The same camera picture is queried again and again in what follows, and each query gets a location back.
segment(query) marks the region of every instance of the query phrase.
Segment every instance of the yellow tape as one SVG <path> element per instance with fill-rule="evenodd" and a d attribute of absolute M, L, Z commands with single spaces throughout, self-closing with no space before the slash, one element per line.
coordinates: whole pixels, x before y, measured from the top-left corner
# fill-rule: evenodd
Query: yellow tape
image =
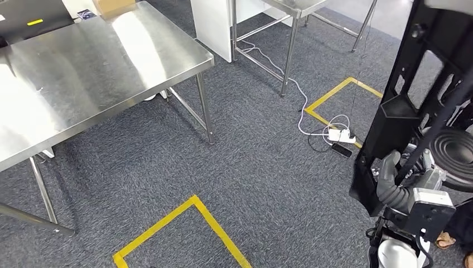
<path fill-rule="evenodd" d="M 383 97 L 383 94 L 382 94 L 381 92 L 377 91 L 376 89 L 374 89 L 374 88 L 372 88 L 372 87 L 370 87 L 370 86 L 364 84 L 363 82 L 360 82 L 360 81 L 356 80 L 355 78 L 353 78 L 353 77 L 351 77 L 351 76 L 350 76 L 349 78 L 350 78 L 350 81 L 351 81 L 351 82 L 353 82 L 353 83 L 355 83 L 356 85 L 358 85 L 358 86 L 360 86 L 360 87 L 362 87 L 362 88 L 368 90 L 369 92 L 375 94 L 378 98 L 382 98 L 382 97 Z"/>
<path fill-rule="evenodd" d="M 344 88 L 346 85 L 351 83 L 351 77 L 348 77 L 345 79 L 343 82 L 341 82 L 338 86 L 334 87 L 332 90 L 327 92 L 327 94 L 323 95 L 320 99 L 316 100 L 314 103 L 312 103 L 309 107 L 306 108 L 306 110 L 314 110 L 318 106 L 320 106 L 322 103 L 324 103 L 326 100 L 328 100 L 330 97 L 335 95 L 340 89 Z"/>
<path fill-rule="evenodd" d="M 227 247 L 228 251 L 233 255 L 233 257 L 236 259 L 236 261 L 240 264 L 242 268 L 251 268 L 250 263 L 247 261 L 245 256 L 240 252 L 240 250 L 235 246 L 233 241 L 230 239 L 230 237 L 225 233 L 223 228 L 219 225 L 219 223 L 215 220 L 214 216 L 210 214 L 210 212 L 207 210 L 205 205 L 200 201 L 200 199 L 194 195 L 196 198 L 195 200 L 195 206 L 197 209 L 200 211 L 202 216 L 204 216 L 204 219 L 208 222 L 212 230 L 220 237 L 222 240 L 223 244 Z"/>
<path fill-rule="evenodd" d="M 214 230 L 214 232 L 220 237 L 220 239 L 223 241 L 224 245 L 227 247 L 228 251 L 230 251 L 230 253 L 236 259 L 236 261 L 240 264 L 240 266 L 242 268 L 251 268 L 250 263 L 243 256 L 243 254 L 240 252 L 240 250 L 236 247 L 236 245 L 233 243 L 233 241 L 230 239 L 230 237 L 225 233 L 225 231 L 222 229 L 222 227 L 218 224 L 218 222 L 215 220 L 215 218 L 212 216 L 212 214 L 210 214 L 210 212 L 207 210 L 207 208 L 202 203 L 202 201 L 197 197 L 197 195 L 193 195 L 191 198 L 189 198 L 187 201 L 185 201 L 182 205 L 180 205 L 175 210 L 173 210 L 171 213 L 169 213 L 167 216 L 165 216 L 160 221 L 158 221 L 151 228 L 149 228 L 144 233 L 142 233 L 137 238 L 135 238 L 135 240 L 130 242 L 123 249 L 121 249 L 120 251 L 115 253 L 113 255 L 113 261 L 115 262 L 117 268 L 128 268 L 128 265 L 125 262 L 124 258 L 128 254 L 130 254 L 130 252 L 132 252 L 135 248 L 137 248 L 139 245 L 141 245 L 146 240 L 148 240 L 157 231 L 159 231 L 165 225 L 170 223 L 173 219 L 175 219 L 182 212 L 184 212 L 185 210 L 190 208 L 192 205 L 196 206 L 196 208 L 202 214 L 202 216 L 207 221 L 207 223 L 210 225 L 212 230 Z"/>
<path fill-rule="evenodd" d="M 35 20 L 35 21 L 30 21 L 26 25 L 32 26 L 32 25 L 35 25 L 35 24 L 38 24 L 38 23 L 41 23 L 41 22 L 43 22 L 43 20 L 39 19 L 39 20 Z"/>
<path fill-rule="evenodd" d="M 326 102 L 330 97 L 335 95 L 337 92 L 342 90 L 342 88 L 346 87 L 350 83 L 355 83 L 356 85 L 358 85 L 358 86 L 366 89 L 367 91 L 375 94 L 379 98 L 383 97 L 383 94 L 381 92 L 379 92 L 376 89 L 364 84 L 363 82 L 360 82 L 360 81 L 356 80 L 355 78 L 349 76 L 347 79 L 343 80 L 343 82 L 341 82 L 339 85 L 337 85 L 336 87 L 331 89 L 329 92 L 327 92 L 325 95 L 323 95 L 320 99 L 316 100 L 309 107 L 305 108 L 304 111 L 306 111 L 306 113 L 310 114 L 311 116 L 315 117 L 317 120 L 319 120 L 323 124 L 328 125 L 329 121 L 325 120 L 325 118 L 323 118 L 320 114 L 314 112 L 313 110 L 315 108 L 319 107 L 324 102 Z M 355 144 L 356 147 L 361 149 L 362 145 L 360 143 L 355 142 L 354 144 Z"/>

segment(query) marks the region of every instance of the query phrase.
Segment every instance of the white power adapter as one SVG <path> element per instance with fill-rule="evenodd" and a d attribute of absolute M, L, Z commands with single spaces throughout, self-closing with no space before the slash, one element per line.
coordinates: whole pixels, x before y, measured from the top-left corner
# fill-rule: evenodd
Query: white power adapter
<path fill-rule="evenodd" d="M 356 137 L 350 138 L 350 130 L 336 130 L 329 128 L 329 140 L 353 144 L 356 142 Z"/>

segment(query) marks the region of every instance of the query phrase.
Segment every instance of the table top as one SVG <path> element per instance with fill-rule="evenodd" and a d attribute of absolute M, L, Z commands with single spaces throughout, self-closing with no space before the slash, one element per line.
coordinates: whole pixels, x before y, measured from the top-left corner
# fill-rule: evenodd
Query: table top
<path fill-rule="evenodd" d="M 0 171 L 214 65 L 148 2 L 0 49 Z"/>
<path fill-rule="evenodd" d="M 326 6 L 332 0 L 262 0 L 293 17 L 306 17 L 310 13 Z"/>

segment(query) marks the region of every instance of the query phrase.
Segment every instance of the white cable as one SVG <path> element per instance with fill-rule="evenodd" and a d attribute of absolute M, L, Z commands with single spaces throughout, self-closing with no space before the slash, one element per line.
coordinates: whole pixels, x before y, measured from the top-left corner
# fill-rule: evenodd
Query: white cable
<path fill-rule="evenodd" d="M 269 60 L 269 62 L 270 62 L 276 69 L 278 69 L 279 72 L 281 72 L 282 75 L 284 75 L 283 70 L 282 70 L 281 68 L 279 68 L 276 64 L 274 64 L 274 62 L 271 60 L 271 58 L 270 58 L 269 56 L 267 56 L 265 53 L 263 53 L 259 47 L 256 47 L 255 44 L 253 44 L 253 43 L 251 43 L 251 42 L 247 42 L 247 41 L 245 41 L 245 40 L 242 40 L 242 42 L 244 42 L 244 43 L 246 43 L 246 44 L 252 46 L 252 47 L 249 47 L 249 48 L 247 48 L 247 49 L 242 49 L 243 52 L 248 53 L 248 52 L 250 52 L 250 51 L 252 51 L 252 50 L 254 50 L 254 49 L 258 50 L 261 55 L 263 55 L 267 60 Z M 307 132 L 305 132 L 304 130 L 302 130 L 302 128 L 301 128 L 301 122 L 302 122 L 302 119 L 304 118 L 304 110 L 305 110 L 305 108 L 306 108 L 306 106 L 307 106 L 308 98 L 307 98 L 307 95 L 302 91 L 302 89 L 301 89 L 301 87 L 299 86 L 299 83 L 298 83 L 297 81 L 295 81 L 295 80 L 292 79 L 292 78 L 288 78 L 288 80 L 293 81 L 293 82 L 296 84 L 297 89 L 298 89 L 299 92 L 302 94 L 302 96 L 304 96 L 304 99 L 305 99 L 304 106 L 302 107 L 301 118 L 299 119 L 299 122 L 298 122 L 298 124 L 297 124 L 297 127 L 299 128 L 299 131 L 301 131 L 302 134 L 308 135 L 308 136 L 322 136 L 322 138 L 324 139 L 324 141 L 325 141 L 328 145 L 331 146 L 332 144 L 329 143 L 329 142 L 325 139 L 325 136 L 328 136 L 328 135 L 329 135 L 328 133 L 325 134 L 325 130 L 328 130 L 331 126 L 343 126 L 343 127 L 345 127 L 347 130 L 350 129 L 350 119 L 348 118 L 348 116 L 345 115 L 345 114 L 339 114 L 339 115 L 335 116 L 334 118 L 332 118 L 332 120 L 330 120 L 329 124 L 322 130 L 322 133 L 307 133 Z M 348 121 L 348 126 L 345 125 L 345 124 L 342 124 L 342 123 L 332 123 L 336 118 L 339 118 L 339 117 L 345 117 L 346 120 Z"/>

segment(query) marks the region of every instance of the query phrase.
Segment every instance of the yellow sticker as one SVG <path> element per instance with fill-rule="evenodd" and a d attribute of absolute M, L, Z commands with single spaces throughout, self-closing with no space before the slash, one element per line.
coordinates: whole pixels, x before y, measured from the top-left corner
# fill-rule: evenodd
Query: yellow sticker
<path fill-rule="evenodd" d="M 38 24 L 38 23 L 41 23 L 43 22 L 43 19 L 39 19 L 39 20 L 35 20 L 35 21 L 30 21 L 27 23 L 28 26 L 32 26 L 32 25 L 35 25 L 35 24 Z"/>

